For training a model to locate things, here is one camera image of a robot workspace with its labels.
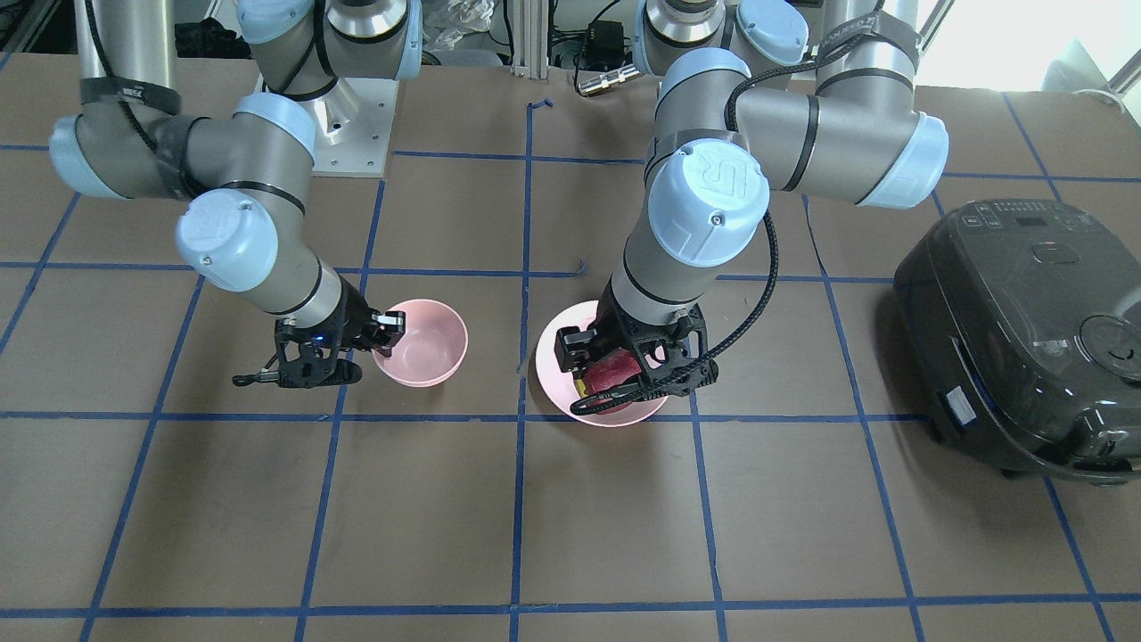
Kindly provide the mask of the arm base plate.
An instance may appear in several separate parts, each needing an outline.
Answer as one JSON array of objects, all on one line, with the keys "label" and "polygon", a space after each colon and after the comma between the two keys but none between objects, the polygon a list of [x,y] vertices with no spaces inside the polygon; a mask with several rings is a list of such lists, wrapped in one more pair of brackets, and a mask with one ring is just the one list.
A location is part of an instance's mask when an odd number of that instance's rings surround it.
[{"label": "arm base plate", "polygon": [[382,178],[397,106],[399,82],[390,78],[338,78],[323,74],[302,86],[329,86],[318,97],[299,101],[317,123],[316,177]]}]

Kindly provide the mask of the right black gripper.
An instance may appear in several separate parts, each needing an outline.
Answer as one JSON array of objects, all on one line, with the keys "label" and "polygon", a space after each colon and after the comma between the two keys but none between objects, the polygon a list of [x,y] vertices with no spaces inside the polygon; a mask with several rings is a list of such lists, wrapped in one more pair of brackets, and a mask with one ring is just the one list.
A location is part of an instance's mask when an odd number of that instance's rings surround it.
[{"label": "right black gripper", "polygon": [[233,387],[276,383],[282,389],[342,387],[361,381],[363,369],[343,358],[351,350],[394,350],[406,332],[404,310],[380,312],[347,285],[332,312],[315,326],[275,322],[277,369],[233,375]]}]

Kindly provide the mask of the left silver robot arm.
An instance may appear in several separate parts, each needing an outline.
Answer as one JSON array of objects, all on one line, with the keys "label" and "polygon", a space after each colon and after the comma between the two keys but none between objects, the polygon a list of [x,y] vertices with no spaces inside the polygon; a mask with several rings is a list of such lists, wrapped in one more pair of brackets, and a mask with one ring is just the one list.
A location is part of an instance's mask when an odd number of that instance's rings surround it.
[{"label": "left silver robot arm", "polygon": [[[584,328],[555,334],[578,417],[717,382],[717,356],[758,320],[779,265],[774,192],[859,208],[928,198],[949,154],[944,122],[915,108],[923,42],[914,1],[827,1],[809,29],[786,1],[644,1],[633,62],[661,79],[644,202]],[[769,281],[725,341],[698,301],[763,228]]]}]

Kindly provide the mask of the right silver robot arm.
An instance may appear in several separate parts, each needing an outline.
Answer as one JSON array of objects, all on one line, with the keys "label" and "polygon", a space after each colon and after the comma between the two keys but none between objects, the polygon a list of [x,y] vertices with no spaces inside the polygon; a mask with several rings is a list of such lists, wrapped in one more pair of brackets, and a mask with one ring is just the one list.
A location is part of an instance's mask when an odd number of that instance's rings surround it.
[{"label": "right silver robot arm", "polygon": [[204,281],[275,320],[275,353],[236,387],[358,382],[354,350],[388,357],[405,314],[378,310],[302,237],[329,125],[316,107],[347,78],[416,78],[419,1],[240,1],[241,34],[265,84],[232,117],[183,112],[172,5],[78,1],[79,114],[52,127],[49,153],[73,190],[107,200],[179,200],[176,250]]}]

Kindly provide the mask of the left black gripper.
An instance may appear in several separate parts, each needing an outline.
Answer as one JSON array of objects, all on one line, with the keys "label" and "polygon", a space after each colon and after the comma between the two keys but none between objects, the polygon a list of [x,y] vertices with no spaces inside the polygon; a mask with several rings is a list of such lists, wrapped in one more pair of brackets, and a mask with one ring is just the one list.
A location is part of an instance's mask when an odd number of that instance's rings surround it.
[{"label": "left black gripper", "polygon": [[594,326],[563,326],[555,332],[555,364],[563,373],[581,375],[594,361],[618,349],[640,363],[638,383],[600,391],[594,398],[685,397],[718,380],[710,357],[709,326],[701,306],[678,310],[665,325],[646,324],[620,307],[612,284],[602,289]]}]

